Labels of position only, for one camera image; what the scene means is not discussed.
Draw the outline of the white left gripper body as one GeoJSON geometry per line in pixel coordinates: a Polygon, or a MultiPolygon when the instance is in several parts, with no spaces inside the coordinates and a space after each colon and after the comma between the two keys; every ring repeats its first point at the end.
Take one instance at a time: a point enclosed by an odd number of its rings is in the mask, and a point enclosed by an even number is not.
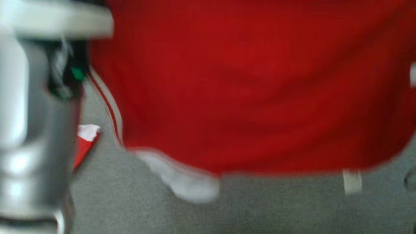
{"type": "Polygon", "coordinates": [[[113,17],[107,7],[73,0],[2,0],[1,34],[55,40],[109,38],[113,17]]]}

